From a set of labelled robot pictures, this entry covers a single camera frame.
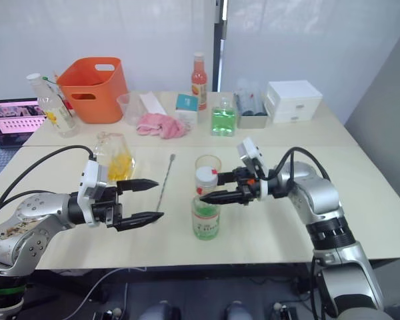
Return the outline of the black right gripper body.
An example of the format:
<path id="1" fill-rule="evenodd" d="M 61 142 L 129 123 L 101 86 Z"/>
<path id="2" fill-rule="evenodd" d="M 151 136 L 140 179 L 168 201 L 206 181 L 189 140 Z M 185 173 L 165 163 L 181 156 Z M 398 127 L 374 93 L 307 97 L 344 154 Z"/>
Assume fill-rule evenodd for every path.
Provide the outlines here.
<path id="1" fill-rule="evenodd" d="M 257 176 L 250 172 L 246 167 L 238 167 L 233 170 L 238 192 L 237 203 L 248 205 L 251 201 L 258 198 L 260 194 L 260 182 Z"/>

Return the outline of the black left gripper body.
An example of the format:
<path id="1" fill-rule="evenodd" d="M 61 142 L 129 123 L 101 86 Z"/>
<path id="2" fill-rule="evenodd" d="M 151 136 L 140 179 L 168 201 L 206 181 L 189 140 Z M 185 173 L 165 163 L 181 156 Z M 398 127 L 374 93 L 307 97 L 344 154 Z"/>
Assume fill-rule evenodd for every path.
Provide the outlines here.
<path id="1" fill-rule="evenodd" d="M 101 198 L 91 206 L 95 222 L 104 223 L 107 228 L 122 230 L 122 204 L 119 202 L 117 187 L 107 187 Z"/>

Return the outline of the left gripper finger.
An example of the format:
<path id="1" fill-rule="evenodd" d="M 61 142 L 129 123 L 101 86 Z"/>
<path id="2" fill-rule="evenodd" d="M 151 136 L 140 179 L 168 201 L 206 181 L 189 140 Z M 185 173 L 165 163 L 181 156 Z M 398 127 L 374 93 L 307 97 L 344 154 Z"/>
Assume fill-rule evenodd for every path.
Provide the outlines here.
<path id="1" fill-rule="evenodd" d="M 122 195 L 126 191 L 145 191 L 158 186 L 158 182 L 150 179 L 129 179 L 116 182 L 117 194 Z"/>
<path id="2" fill-rule="evenodd" d="M 128 218 L 118 218 L 114 223 L 114 228 L 120 231 L 126 231 L 130 229 L 137 229 L 144 227 L 150 223 L 154 223 L 164 216 L 163 212 L 141 212 L 133 214 Z"/>

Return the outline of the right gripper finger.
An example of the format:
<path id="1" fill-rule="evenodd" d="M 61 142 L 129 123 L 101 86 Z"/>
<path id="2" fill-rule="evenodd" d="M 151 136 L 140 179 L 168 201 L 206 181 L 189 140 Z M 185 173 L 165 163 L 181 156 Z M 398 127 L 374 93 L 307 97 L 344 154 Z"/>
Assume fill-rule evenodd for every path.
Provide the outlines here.
<path id="1" fill-rule="evenodd" d="M 199 200 L 212 205 L 244 204 L 243 194 L 240 191 L 214 191 L 200 196 Z"/>
<path id="2" fill-rule="evenodd" d="M 217 185 L 218 186 L 222 186 L 227 183 L 234 183 L 234 182 L 236 182 L 236 180 L 237 179 L 235 177 L 235 174 L 232 171 L 219 173 L 217 175 Z"/>

